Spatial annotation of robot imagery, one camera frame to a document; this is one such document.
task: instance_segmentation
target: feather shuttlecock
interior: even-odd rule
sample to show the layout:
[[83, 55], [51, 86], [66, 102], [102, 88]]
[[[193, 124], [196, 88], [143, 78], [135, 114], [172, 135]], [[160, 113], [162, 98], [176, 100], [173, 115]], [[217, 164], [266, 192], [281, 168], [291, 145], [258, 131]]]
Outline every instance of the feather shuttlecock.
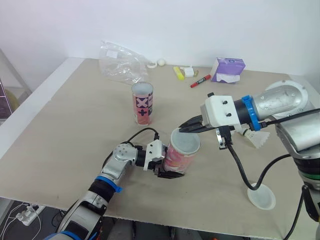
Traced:
[[270, 132], [267, 131], [251, 131], [250, 129], [242, 128], [239, 134], [248, 139], [255, 148], [260, 148], [268, 139]]

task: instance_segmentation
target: electrical outlet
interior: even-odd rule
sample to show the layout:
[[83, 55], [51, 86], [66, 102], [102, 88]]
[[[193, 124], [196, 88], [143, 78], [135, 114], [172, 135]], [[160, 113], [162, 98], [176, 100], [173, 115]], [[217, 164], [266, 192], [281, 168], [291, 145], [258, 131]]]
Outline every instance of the electrical outlet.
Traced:
[[25, 226], [29, 226], [45, 208], [43, 205], [33, 205], [34, 210], [31, 206], [27, 206], [26, 210], [19, 212], [15, 217], [22, 222]]

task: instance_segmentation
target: tissue box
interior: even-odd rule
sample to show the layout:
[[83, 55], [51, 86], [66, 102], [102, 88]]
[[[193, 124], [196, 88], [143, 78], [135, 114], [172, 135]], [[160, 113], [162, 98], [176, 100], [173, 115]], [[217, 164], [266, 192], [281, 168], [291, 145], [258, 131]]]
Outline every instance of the tissue box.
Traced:
[[242, 59], [217, 57], [210, 72], [213, 76], [211, 81], [235, 83], [240, 80], [240, 74], [245, 67]]

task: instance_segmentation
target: pink cylindrical container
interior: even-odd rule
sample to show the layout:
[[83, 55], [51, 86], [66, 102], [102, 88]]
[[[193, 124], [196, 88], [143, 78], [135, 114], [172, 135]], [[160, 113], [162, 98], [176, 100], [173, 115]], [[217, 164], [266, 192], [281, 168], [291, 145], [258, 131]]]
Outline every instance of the pink cylindrical container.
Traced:
[[132, 85], [133, 114], [138, 125], [147, 126], [151, 123], [154, 87], [148, 82]]
[[163, 161], [164, 170], [184, 174], [200, 145], [201, 141], [196, 133], [179, 132], [179, 128], [173, 130]]

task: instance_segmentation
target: white ball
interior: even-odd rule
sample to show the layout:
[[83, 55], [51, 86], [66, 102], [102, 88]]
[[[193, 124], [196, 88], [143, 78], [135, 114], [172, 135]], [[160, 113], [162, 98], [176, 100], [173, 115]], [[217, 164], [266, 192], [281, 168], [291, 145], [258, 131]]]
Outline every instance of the white ball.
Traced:
[[164, 66], [166, 64], [166, 61], [163, 59], [163, 58], [160, 58], [158, 61], [157, 61], [158, 65], [159, 66]]

